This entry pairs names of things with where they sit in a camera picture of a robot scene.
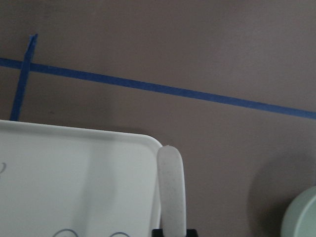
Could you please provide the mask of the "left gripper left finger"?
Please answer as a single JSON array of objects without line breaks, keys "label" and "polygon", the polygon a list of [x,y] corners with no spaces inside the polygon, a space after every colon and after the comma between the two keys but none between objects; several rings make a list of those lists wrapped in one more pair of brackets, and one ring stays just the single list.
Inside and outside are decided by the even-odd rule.
[{"label": "left gripper left finger", "polygon": [[163,229],[153,229],[151,232],[151,237],[164,237]]}]

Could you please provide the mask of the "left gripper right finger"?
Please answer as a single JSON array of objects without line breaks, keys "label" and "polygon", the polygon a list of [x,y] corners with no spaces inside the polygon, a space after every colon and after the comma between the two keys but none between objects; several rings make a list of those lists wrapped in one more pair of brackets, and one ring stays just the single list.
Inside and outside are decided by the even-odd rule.
[{"label": "left gripper right finger", "polygon": [[196,229],[187,229],[186,237],[198,237],[198,232]]}]

